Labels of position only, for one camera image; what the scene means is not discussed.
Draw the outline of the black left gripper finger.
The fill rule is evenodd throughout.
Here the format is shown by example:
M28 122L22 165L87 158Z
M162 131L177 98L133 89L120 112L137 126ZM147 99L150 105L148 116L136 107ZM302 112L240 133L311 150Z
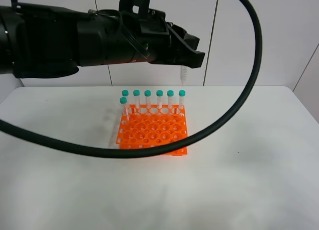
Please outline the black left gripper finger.
M205 52L197 51L188 44L174 44L172 50L172 65L200 68L204 61Z
M177 33L177 35L183 39L183 41L188 44L192 49L197 49L200 39L192 34L189 34L182 27L173 24L172 22L167 22L167 24Z

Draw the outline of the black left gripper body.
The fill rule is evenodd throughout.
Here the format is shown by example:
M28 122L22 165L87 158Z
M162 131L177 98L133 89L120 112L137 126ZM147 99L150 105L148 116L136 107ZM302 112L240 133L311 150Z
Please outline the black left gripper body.
M144 17L120 12L119 63L174 64L178 38L163 11L148 9Z

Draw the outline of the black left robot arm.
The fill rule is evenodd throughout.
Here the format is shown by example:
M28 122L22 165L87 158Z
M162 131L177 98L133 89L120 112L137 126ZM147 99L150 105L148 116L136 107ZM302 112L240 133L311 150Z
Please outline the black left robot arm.
M78 12L20 3L0 8L0 72L16 78L60 78L80 67L148 62L198 68L199 39L153 11Z

